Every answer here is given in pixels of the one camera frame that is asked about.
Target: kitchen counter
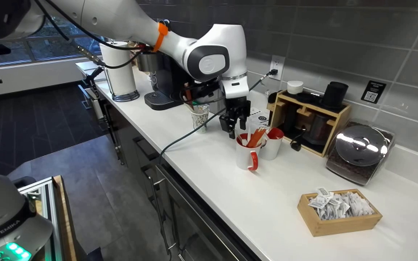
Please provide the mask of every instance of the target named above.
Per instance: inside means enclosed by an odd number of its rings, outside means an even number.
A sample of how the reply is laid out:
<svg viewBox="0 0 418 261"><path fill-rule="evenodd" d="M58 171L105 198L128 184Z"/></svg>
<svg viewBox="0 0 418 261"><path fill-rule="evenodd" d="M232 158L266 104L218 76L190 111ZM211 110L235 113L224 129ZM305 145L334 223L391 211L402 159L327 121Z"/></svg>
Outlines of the kitchen counter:
<svg viewBox="0 0 418 261"><path fill-rule="evenodd" d="M90 62L77 63L84 72ZM161 150L192 130L187 105L151 110L142 95L151 91L147 74L135 69L138 100L116 103L103 76L99 91ZM261 94L251 94L258 104ZM171 146L164 158L186 182L261 259L418 259L418 184L382 168L367 187L357 187L328 169L325 159L308 150L295 152L286 143L273 161L260 161L256 174L234 161L235 143L221 130L219 120L206 133L195 133ZM359 188L383 214L372 230L314 237L298 201L301 194Z"/></svg>

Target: white robotic arm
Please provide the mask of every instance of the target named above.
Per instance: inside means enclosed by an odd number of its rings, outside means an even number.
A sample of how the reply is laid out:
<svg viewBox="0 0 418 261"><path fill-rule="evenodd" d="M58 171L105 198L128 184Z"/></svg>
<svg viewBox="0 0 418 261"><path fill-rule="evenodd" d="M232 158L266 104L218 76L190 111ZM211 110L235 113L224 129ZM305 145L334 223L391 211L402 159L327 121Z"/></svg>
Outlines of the white robotic arm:
<svg viewBox="0 0 418 261"><path fill-rule="evenodd" d="M148 17L135 0L0 0L0 40L36 31L45 18L38 4L49 14L65 14L94 34L148 43L171 56L198 82L218 78L227 98L222 129L234 136L237 118L245 121L250 113L245 95L250 89L245 36L240 24L215 24L200 39L192 39L168 31ZM44 219L33 216L9 179L0 178L0 249L19 237L18 242L35 253L51 230Z"/></svg>

